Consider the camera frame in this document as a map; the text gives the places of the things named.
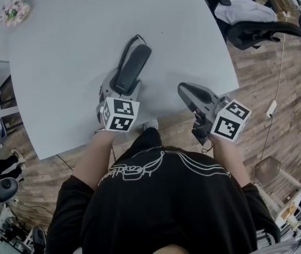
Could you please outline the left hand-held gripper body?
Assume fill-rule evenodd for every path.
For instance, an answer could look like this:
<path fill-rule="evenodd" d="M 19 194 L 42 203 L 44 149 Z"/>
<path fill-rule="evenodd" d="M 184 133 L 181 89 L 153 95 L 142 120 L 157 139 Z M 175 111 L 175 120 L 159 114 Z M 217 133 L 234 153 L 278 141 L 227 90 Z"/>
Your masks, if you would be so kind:
<path fill-rule="evenodd" d="M 114 77 L 110 82 L 112 94 L 107 97 L 99 97 L 99 104 L 96 107 L 98 121 L 104 125 L 104 129 L 115 132 L 128 132 L 136 121 L 139 102 L 131 99 L 131 94 L 135 83 L 131 87 L 131 92 L 119 94 L 117 88 L 113 86 Z"/>

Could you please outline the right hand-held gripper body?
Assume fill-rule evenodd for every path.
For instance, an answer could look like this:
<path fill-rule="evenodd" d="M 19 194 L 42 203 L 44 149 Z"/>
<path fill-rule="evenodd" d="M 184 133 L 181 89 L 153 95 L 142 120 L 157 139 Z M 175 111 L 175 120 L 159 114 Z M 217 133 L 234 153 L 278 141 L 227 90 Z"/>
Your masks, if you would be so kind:
<path fill-rule="evenodd" d="M 234 142 L 252 114 L 239 101 L 218 97 L 207 87 L 187 87 L 186 106 L 195 115 L 192 134 L 201 145 L 211 134 Z"/>

